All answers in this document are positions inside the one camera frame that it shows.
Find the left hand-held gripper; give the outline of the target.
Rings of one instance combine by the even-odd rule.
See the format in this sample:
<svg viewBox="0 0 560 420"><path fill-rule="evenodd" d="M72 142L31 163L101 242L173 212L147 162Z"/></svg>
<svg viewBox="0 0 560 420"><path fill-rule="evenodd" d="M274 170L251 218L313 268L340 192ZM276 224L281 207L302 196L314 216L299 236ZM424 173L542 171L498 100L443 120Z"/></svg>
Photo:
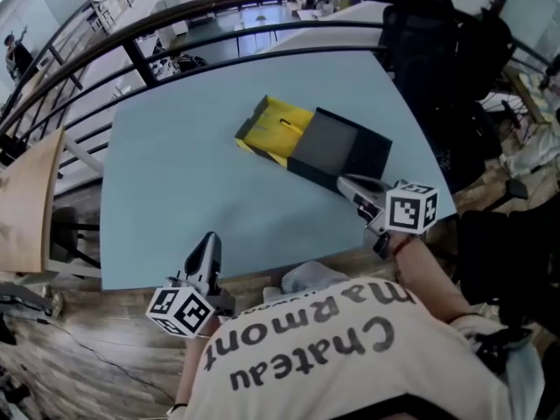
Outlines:
<svg viewBox="0 0 560 420"><path fill-rule="evenodd" d="M207 282L169 277L166 286L154 291L146 317L180 338L196 337L213 315L232 317L235 299L217 284L221 252L221 238L215 232L205 234L185 259L184 271L188 277L207 273Z"/></svg>

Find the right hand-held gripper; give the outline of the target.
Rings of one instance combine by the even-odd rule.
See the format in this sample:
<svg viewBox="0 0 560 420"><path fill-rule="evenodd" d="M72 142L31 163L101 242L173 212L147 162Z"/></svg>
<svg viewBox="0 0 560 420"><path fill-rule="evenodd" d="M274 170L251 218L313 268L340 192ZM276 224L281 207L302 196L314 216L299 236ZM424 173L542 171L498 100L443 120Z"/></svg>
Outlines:
<svg viewBox="0 0 560 420"><path fill-rule="evenodd" d="M381 259L389 252L389 234L422 235L438 215L439 190L418 183L391 187L377 178L346 174L337 179L339 192L357 206L365 221L365 244Z"/></svg>

